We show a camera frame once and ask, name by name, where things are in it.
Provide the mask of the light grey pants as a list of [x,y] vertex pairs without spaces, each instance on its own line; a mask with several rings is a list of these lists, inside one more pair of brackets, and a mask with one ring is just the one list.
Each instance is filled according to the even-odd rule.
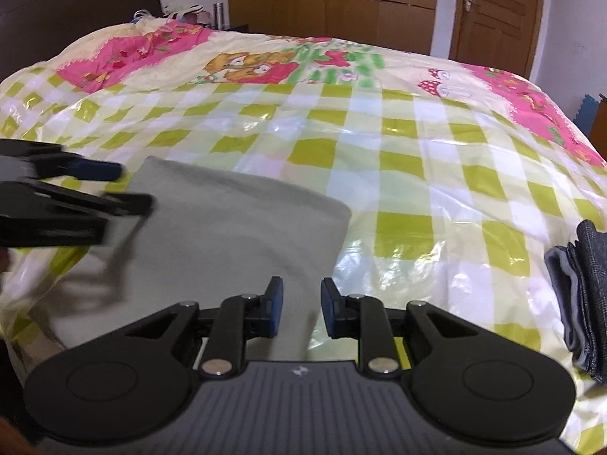
[[333,198],[270,178],[156,157],[130,190],[153,196],[144,218],[119,218],[34,307],[44,333],[74,347],[182,301],[213,308],[284,284],[278,336],[248,355],[301,361],[351,213]]

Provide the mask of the dark brown headboard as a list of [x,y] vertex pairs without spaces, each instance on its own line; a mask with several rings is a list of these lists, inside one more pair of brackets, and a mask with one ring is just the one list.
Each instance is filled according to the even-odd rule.
[[1,0],[1,77],[51,59],[91,32],[129,22],[160,0]]

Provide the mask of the checkered floral bed quilt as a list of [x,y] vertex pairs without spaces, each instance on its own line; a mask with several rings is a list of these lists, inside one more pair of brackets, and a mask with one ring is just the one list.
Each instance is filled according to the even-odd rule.
[[182,301],[74,347],[34,307],[95,246],[3,248],[1,342],[32,454],[599,454],[606,382],[577,369],[544,262],[590,220],[606,163],[505,72],[335,38],[141,17],[1,83],[3,139],[120,163],[270,178],[344,203],[342,295],[404,310],[402,373],[357,370],[321,308],[301,361],[248,355],[204,378],[203,308]]

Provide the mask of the clutter on bedside table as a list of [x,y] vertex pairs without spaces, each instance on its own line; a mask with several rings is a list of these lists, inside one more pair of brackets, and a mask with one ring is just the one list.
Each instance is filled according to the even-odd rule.
[[247,24],[236,26],[236,27],[219,27],[219,4],[216,3],[213,6],[213,10],[216,13],[209,13],[201,4],[180,4],[173,3],[167,5],[162,14],[162,19],[165,20],[177,20],[180,23],[186,23],[191,25],[200,25],[205,28],[213,30],[221,30],[227,32],[237,33],[249,33],[250,29]]

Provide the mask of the dark grey folded clothes stack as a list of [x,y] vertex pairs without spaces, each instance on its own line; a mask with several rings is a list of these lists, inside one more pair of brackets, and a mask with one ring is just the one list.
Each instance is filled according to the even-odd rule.
[[606,234],[590,220],[580,222],[577,239],[544,255],[557,296],[564,341],[577,369],[606,382]]

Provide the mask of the blue foam floor mat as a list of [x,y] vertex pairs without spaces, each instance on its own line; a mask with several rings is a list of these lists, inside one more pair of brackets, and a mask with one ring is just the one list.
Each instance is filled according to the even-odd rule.
[[587,138],[591,134],[594,120],[596,119],[600,102],[594,97],[586,94],[574,116],[573,123]]

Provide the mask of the brown wooden wardrobe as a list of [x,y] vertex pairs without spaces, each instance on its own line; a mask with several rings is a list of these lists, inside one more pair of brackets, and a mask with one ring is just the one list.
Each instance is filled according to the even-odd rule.
[[335,37],[428,55],[437,0],[228,0],[252,33]]

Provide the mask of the brown wooden door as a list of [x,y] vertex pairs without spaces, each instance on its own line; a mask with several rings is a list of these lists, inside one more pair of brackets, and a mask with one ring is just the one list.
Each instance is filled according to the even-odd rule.
[[450,58],[528,78],[544,0],[456,0]]

